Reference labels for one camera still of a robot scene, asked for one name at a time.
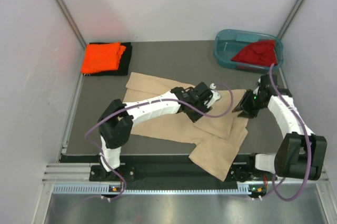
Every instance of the gray floor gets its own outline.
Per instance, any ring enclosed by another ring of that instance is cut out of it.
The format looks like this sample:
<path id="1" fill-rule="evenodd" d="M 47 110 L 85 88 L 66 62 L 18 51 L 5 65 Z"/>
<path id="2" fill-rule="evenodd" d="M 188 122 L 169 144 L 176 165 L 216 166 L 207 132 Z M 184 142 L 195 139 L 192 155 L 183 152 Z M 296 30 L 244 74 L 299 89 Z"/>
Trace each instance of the gray floor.
<path id="1" fill-rule="evenodd" d="M 130 72 L 198 84 L 226 83 L 232 89 L 254 89 L 261 74 L 220 67 L 213 56 L 213 41 L 133 43 Z M 86 76 L 68 143 L 67 154 L 97 154 L 84 134 L 114 99 L 123 99 L 128 76 Z M 283 140 L 281 131 L 268 110 L 249 121 L 248 136 L 240 152 L 274 153 Z M 98 132 L 92 139 L 101 144 Z M 188 154 L 195 145 L 131 135 L 122 154 Z"/>
<path id="2" fill-rule="evenodd" d="M 282 185 L 280 193 L 285 197 L 294 195 L 298 185 Z M 221 195 L 153 195 L 123 196 L 108 203 L 100 198 L 89 199 L 78 207 L 86 195 L 54 195 L 55 214 L 50 211 L 46 224 L 57 223 L 327 223 L 315 185 L 308 184 L 303 194 L 293 202 L 284 202 L 275 194 L 262 201 Z"/>

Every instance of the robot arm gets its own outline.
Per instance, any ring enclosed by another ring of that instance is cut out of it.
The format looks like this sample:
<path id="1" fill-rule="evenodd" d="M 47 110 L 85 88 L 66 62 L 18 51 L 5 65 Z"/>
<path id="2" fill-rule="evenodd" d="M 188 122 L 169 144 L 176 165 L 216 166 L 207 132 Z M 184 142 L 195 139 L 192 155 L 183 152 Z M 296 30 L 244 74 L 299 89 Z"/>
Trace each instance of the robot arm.
<path id="1" fill-rule="evenodd" d="M 272 75 L 272 77 L 277 85 L 277 76 Z M 257 84 L 258 87 L 254 91 L 247 90 L 233 112 L 242 111 L 239 116 L 254 118 L 260 109 L 268 108 L 281 129 L 283 142 L 276 155 L 257 154 L 255 167 L 276 173 L 281 177 L 302 179 L 306 171 L 308 156 L 303 129 L 291 111 L 293 110 L 300 117 L 292 95 L 288 89 L 277 87 L 282 97 L 289 104 L 289 107 L 287 107 L 276 94 L 268 74 L 261 76 Z M 315 135 L 305 124 L 304 126 L 309 136 L 312 151 L 309 179 L 317 180 L 322 172 L 326 139 Z"/>
<path id="2" fill-rule="evenodd" d="M 207 113 L 211 110 L 212 105 L 220 98 L 221 96 L 215 89 L 214 84 L 211 84 L 210 88 L 208 88 L 206 84 L 202 82 L 194 88 L 184 89 L 182 87 L 176 87 L 160 96 L 148 100 L 132 103 L 122 103 L 120 99 L 112 101 L 99 121 L 123 108 L 130 108 L 142 103 L 149 103 L 149 105 L 139 106 L 122 112 L 118 116 L 100 125 L 99 131 L 105 160 L 113 169 L 120 166 L 121 146 L 128 141 L 132 127 L 141 122 L 161 115 L 180 112 L 184 112 L 192 122 L 196 122 L 202 117 L 201 114 L 181 104 L 179 101 L 184 101 L 198 110 Z M 106 172 L 111 171 L 102 158 L 101 165 Z"/>

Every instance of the crumpled red cloth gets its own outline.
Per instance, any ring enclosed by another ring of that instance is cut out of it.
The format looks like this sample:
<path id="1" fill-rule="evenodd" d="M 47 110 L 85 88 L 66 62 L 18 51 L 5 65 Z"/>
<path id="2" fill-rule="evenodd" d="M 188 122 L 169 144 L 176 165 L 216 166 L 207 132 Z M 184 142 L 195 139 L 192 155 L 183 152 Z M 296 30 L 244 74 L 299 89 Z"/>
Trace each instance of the crumpled red cloth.
<path id="1" fill-rule="evenodd" d="M 258 41 L 245 46 L 232 58 L 233 62 L 249 63 L 259 66 L 270 67 L 277 65 L 275 55 L 275 41 Z"/>

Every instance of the folded orange cloth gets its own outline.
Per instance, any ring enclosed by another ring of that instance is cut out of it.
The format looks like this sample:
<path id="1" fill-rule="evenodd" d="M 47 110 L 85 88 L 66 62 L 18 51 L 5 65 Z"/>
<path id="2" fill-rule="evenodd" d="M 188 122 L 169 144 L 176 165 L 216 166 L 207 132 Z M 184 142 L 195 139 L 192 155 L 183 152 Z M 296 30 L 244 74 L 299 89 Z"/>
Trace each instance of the folded orange cloth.
<path id="1" fill-rule="evenodd" d="M 82 74 L 118 70 L 126 46 L 120 42 L 109 44 L 89 44 L 85 50 Z"/>

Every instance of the white panel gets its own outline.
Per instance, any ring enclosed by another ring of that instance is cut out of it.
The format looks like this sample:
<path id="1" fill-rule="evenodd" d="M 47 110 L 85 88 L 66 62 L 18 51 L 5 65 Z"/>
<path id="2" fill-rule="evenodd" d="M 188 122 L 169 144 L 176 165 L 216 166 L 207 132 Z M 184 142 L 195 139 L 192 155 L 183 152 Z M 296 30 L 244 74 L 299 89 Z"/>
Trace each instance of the white panel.
<path id="1" fill-rule="evenodd" d="M 29 223 L 83 51 L 54 0 L 0 0 L 0 222 Z"/>
<path id="2" fill-rule="evenodd" d="M 286 79 L 306 124 L 328 141 L 325 166 L 337 194 L 337 1 L 306 0 L 286 32 Z"/>
<path id="3" fill-rule="evenodd" d="M 296 0 L 64 0 L 87 42 L 212 40 L 233 28 L 276 35 Z"/>

